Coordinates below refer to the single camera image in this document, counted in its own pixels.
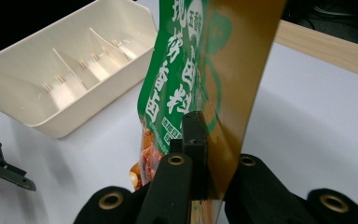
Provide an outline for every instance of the table surface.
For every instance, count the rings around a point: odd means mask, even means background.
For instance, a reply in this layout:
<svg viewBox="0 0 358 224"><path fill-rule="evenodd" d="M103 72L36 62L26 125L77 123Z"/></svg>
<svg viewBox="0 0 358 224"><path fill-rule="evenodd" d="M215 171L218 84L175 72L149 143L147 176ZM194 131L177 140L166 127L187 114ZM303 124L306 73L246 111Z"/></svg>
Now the table surface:
<svg viewBox="0 0 358 224"><path fill-rule="evenodd" d="M158 1L138 3L151 9L158 24ZM321 58L324 53L312 54L306 44L297 49L287 29L301 30L281 24L242 152L262 159L300 197L330 188L358 203L358 65ZM330 46L331 37L324 38ZM358 53L354 48L349 52ZM0 112L5 158L27 171L37 187L32 192L0 178L0 223L72 223L97 190L132 189L129 170L141 145L136 111L141 87L142 82L62 139ZM222 216L219 223L227 221Z"/></svg>

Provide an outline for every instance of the food package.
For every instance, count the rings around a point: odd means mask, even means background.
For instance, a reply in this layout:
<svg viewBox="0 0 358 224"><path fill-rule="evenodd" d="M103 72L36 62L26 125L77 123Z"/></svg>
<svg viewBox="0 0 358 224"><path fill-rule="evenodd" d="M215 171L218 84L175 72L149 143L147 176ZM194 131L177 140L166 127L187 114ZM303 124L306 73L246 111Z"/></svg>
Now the food package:
<svg viewBox="0 0 358 224"><path fill-rule="evenodd" d="M284 1L161 0L159 30L138 99L141 156L135 189L153 180L181 121L202 111L208 134L208 200L192 223L215 223L233 176Z"/></svg>

